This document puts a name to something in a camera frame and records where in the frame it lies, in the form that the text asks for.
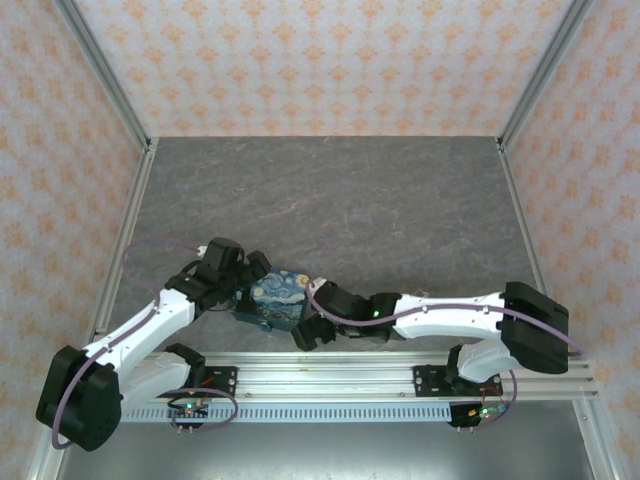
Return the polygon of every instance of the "orange patterned wall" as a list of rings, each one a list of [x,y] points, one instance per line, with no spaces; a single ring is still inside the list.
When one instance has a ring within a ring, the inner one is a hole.
[[[23,479],[53,354],[83,341],[138,148],[51,0],[0,9],[0,478]]]
[[[508,152],[547,284],[640,472],[640,4],[596,0]]]
[[[570,0],[80,0],[152,136],[498,135]]]

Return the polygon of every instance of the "robotic arm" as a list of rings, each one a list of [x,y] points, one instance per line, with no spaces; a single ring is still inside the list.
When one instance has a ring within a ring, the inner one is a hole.
[[[51,362],[36,418],[53,427],[65,391],[73,388],[62,411],[59,433],[92,451],[111,436],[123,411],[169,390],[200,385],[204,357],[197,352],[175,344],[155,359],[145,357],[171,334],[229,301],[271,269],[261,252],[250,253],[247,260],[240,245],[215,238],[202,260],[191,262],[169,279],[159,293],[158,305],[150,303],[82,350],[64,347]],[[101,351],[104,353],[90,364],[77,385],[71,385],[77,372]]]
[[[170,335],[271,269],[261,252],[247,255],[246,262],[242,248],[224,238],[215,238],[203,250],[202,260],[169,279],[159,302],[82,350],[67,346],[54,356],[36,411],[40,422],[53,427],[60,409],[59,433],[92,451],[111,436],[122,412],[165,392],[202,385],[204,357],[190,348],[175,344],[156,358],[146,357]],[[538,324],[523,321],[525,317]],[[567,310],[522,283],[508,283],[504,292],[473,298],[393,292],[365,299],[317,279],[307,286],[307,305],[291,334],[304,351],[316,348],[316,339],[328,343],[337,334],[378,342],[426,335],[480,338],[474,345],[453,348],[447,366],[439,367],[441,373],[425,379],[425,390],[477,396],[483,382],[505,370],[566,372],[567,330]],[[86,371],[74,383],[83,368]],[[62,399],[69,393],[65,406]]]
[[[352,295],[325,279],[307,289],[310,305],[292,335],[302,350],[336,334],[383,341],[427,335],[480,338],[451,349],[446,382],[459,395],[514,368],[560,374],[568,370],[569,313],[532,287],[509,282],[504,292],[471,298],[424,298],[378,293]]]

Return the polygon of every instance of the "gray stone surface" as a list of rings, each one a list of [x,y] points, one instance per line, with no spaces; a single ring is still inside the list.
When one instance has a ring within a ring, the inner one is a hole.
[[[517,218],[491,138],[241,137],[160,140],[134,240],[206,245],[215,236],[260,249],[276,267],[323,276],[354,293],[470,296],[508,280],[533,284]],[[142,247],[133,271],[161,287],[188,252]],[[149,301],[120,285],[112,330]],[[207,313],[174,335],[201,351],[295,351]],[[344,338],[321,351],[441,350],[422,338],[373,345]]]

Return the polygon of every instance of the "purple cable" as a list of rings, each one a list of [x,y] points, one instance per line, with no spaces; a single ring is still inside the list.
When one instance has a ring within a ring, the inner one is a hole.
[[[213,395],[221,395],[221,396],[231,400],[231,403],[233,403],[233,409],[234,409],[233,413],[226,420],[223,420],[222,422],[214,423],[214,424],[211,424],[211,425],[207,425],[207,426],[202,426],[197,431],[199,431],[199,432],[208,432],[208,431],[211,431],[211,430],[215,430],[216,428],[224,427],[224,426],[228,425],[229,423],[231,423],[231,421],[238,416],[238,411],[240,410],[240,407],[238,406],[238,401],[235,398],[233,398],[232,395],[228,394],[227,392],[223,392],[222,390],[218,390],[216,388],[203,388],[203,387],[198,387],[198,388],[179,388],[177,390],[171,390],[169,392],[166,392],[164,395],[178,395],[178,394],[181,394],[181,393],[189,393],[190,394],[191,392],[200,392],[200,393],[209,393],[209,394],[213,394]],[[179,431],[180,430],[180,425],[176,422],[176,415],[177,414],[178,414],[177,410],[174,410],[174,412],[171,414],[171,426]]]
[[[69,382],[69,385],[67,385],[67,388],[62,394],[62,398],[60,398],[60,403],[58,403],[56,414],[53,417],[53,425],[51,426],[51,444],[53,445],[53,448],[55,448],[56,450],[62,450],[72,445],[71,442],[60,443],[58,436],[60,433],[60,423],[62,423],[62,414],[64,412],[64,409],[67,406],[67,403],[69,402],[69,398],[71,397],[71,394],[73,393],[74,388],[78,385],[78,383],[82,379],[82,376],[87,372],[87,370],[89,370],[91,365],[93,365],[102,355],[107,353],[111,348],[115,347],[122,341],[126,340],[128,337],[130,337],[131,335],[136,333],[138,330],[140,330],[142,327],[144,327],[147,323],[149,323],[149,321],[154,317],[156,313],[156,309],[160,305],[160,292],[155,288],[153,288],[150,284],[145,283],[137,279],[133,275],[131,275],[126,269],[127,255],[129,254],[129,252],[132,249],[136,248],[137,246],[143,245],[143,244],[170,245],[173,247],[184,248],[192,252],[196,252],[196,253],[198,252],[197,248],[194,248],[190,245],[186,245],[184,243],[180,243],[180,242],[169,240],[169,239],[164,240],[164,239],[154,239],[154,238],[138,240],[137,242],[129,244],[127,248],[124,249],[124,251],[122,252],[122,256],[120,257],[120,265],[122,267],[123,276],[130,282],[151,292],[151,294],[153,295],[153,306],[151,307],[149,312],[144,316],[142,320],[140,320],[138,323],[136,323],[133,327],[131,327],[126,332],[122,333],[122,335],[111,340],[111,342],[109,342],[106,347],[101,348],[95,354],[93,354],[93,356],[91,356],[85,363],[82,364],[82,366],[78,369],[76,374],[73,376],[73,378]]]
[[[307,294],[307,298],[311,302],[311,305],[313,305],[313,308],[315,308],[318,312],[323,314],[326,318],[328,318],[332,322],[341,323],[343,325],[349,325],[351,327],[375,327],[377,325],[393,322],[398,318],[402,318],[408,315],[413,315],[414,313],[422,312],[423,308],[425,307],[427,308],[427,311],[428,310],[473,310],[473,311],[479,312],[486,309],[489,312],[510,315],[519,320],[528,322],[546,332],[549,332],[551,335],[555,336],[556,338],[559,338],[560,340],[565,342],[567,345],[573,347],[576,350],[575,355],[572,355],[572,356],[580,356],[582,355],[582,352],[583,352],[582,347],[578,345],[576,342],[574,342],[573,340],[571,340],[571,338],[569,338],[567,335],[547,325],[546,323],[538,320],[537,318],[533,318],[532,316],[527,315],[526,313],[518,312],[510,308],[494,307],[491,305],[471,305],[467,303],[438,303],[435,305],[425,305],[423,307],[410,308],[409,310],[405,310],[404,312],[394,313],[393,315],[376,318],[374,320],[358,321],[358,320],[350,320],[348,318],[342,318],[342,317],[339,317],[338,315],[334,315],[333,313],[328,312],[318,303],[318,301],[311,294],[311,287],[310,287],[311,283],[312,282],[309,282],[307,284],[306,294]]]
[[[516,374],[513,372],[513,370],[509,370],[509,375],[511,375],[511,382],[513,383],[513,395],[511,396],[511,401],[509,402],[507,409],[502,415],[500,415],[494,421],[489,423],[483,423],[478,425],[477,427],[473,427],[474,430],[484,430],[485,428],[489,428],[495,425],[496,423],[501,422],[502,420],[504,420],[504,417],[511,414],[511,410],[513,410],[513,406],[515,405],[516,400],[518,399],[518,381],[516,380]],[[454,402],[451,405],[465,405],[467,403],[472,403],[472,402],[459,402],[459,403]]]

